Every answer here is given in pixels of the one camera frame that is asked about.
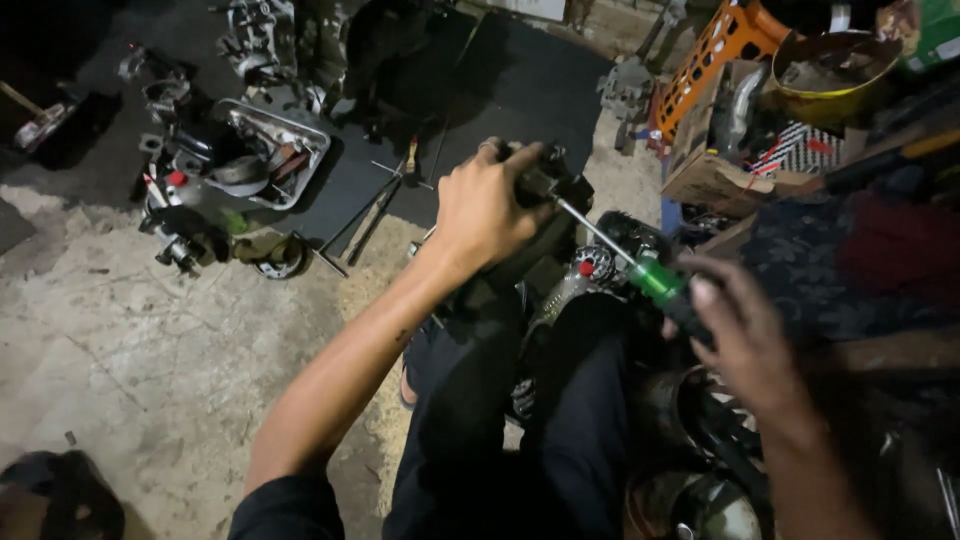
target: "screwdriver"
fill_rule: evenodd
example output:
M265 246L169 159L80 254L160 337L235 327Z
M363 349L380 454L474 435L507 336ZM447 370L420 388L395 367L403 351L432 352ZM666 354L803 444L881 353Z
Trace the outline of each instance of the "screwdriver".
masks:
M640 257L637 261L563 198L554 197L554 201L627 262L627 276L631 285L649 297L654 306L677 323L684 333L713 350L713 333L704 326L693 309L693 304L690 303L690 288L684 280L664 268L655 258Z

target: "black pants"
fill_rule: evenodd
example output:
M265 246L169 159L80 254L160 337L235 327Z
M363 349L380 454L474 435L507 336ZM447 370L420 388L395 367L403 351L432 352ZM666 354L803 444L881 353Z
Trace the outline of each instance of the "black pants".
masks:
M469 326L424 325L405 353L418 399L383 538L622 537L624 385L636 344L657 337L610 296L570 302L532 362L537 400L520 452L504 454L519 300L481 311Z

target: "fingernail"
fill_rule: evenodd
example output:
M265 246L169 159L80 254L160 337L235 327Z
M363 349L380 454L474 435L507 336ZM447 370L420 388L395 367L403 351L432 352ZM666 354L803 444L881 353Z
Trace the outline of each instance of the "fingernail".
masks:
M717 286L705 278L694 276L690 278L690 294L693 296L693 302L701 306L712 304L720 293Z

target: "red bottle cap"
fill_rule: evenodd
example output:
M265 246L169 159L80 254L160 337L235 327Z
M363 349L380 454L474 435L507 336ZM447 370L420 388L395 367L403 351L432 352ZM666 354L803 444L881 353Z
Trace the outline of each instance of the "red bottle cap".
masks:
M186 175L180 171L174 171L167 177L167 182L173 187L184 187L186 185Z
M589 278L593 275L593 263L589 260L584 260L577 266L577 272L585 278Z

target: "hand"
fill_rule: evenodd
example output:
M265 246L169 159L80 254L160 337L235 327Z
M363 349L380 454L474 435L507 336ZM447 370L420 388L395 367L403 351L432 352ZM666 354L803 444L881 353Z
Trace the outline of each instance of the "hand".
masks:
M514 197L516 177L537 163L543 145L526 146L501 163L498 142L487 139L437 188L437 230L423 247L433 248L464 280L516 251L554 212L552 204L522 209Z
M693 307L713 332L716 352L692 339L694 353L717 370L733 395L753 412L781 410L806 401L804 382L794 369L783 335L780 313L750 272L739 264L716 258L681 256L684 268L704 272L722 285L694 277ZM664 335L674 325L664 325Z

